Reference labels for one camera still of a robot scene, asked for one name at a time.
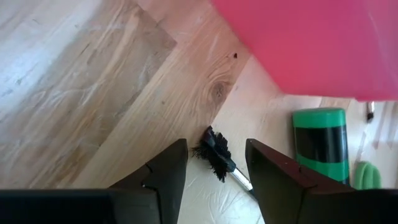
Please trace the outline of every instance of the green object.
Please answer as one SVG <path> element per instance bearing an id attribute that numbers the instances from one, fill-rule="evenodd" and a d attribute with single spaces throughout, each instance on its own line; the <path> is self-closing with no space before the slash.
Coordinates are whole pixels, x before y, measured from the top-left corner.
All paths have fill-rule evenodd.
<path id="1" fill-rule="evenodd" d="M 354 188 L 357 190 L 381 188 L 380 172 L 370 162 L 358 163 L 354 180 Z"/>
<path id="2" fill-rule="evenodd" d="M 296 128 L 332 128 L 346 125 L 342 108 L 315 108 L 298 110 L 293 113 Z"/>
<path id="3" fill-rule="evenodd" d="M 337 181 L 344 181 L 349 176 L 349 164 L 347 160 L 343 162 L 319 162 L 297 154 L 296 161 Z"/>

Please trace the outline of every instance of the wood grain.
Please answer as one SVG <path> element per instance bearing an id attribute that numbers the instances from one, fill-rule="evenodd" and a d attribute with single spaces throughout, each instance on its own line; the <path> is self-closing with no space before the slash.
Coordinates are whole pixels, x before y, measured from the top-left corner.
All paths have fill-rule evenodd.
<path id="1" fill-rule="evenodd" d="M 75 26 L 75 41 L 3 114 L 3 187 L 67 186 L 176 44 L 132 1 L 104 1 L 87 23 Z M 12 93 L 30 78 L 18 79 Z"/>
<path id="2" fill-rule="evenodd" d="M 74 187 L 106 187 L 178 138 L 192 145 L 216 116 L 249 54 L 212 7 L 197 10 L 205 19 L 192 38 L 176 46 Z"/>

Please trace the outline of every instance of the pink plastic bin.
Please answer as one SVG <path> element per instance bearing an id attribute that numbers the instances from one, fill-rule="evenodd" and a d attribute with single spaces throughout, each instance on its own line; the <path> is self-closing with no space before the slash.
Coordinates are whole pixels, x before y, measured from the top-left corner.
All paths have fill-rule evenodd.
<path id="1" fill-rule="evenodd" d="M 398 100 L 398 0 L 213 0 L 280 89 Z"/>

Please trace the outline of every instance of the green cylinder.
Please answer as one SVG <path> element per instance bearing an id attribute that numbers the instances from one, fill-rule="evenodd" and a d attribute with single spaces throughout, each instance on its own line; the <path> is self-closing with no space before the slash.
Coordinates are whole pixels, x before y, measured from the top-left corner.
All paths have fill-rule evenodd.
<path id="1" fill-rule="evenodd" d="M 293 113 L 296 161 L 349 185 L 346 116 L 341 108 Z"/>

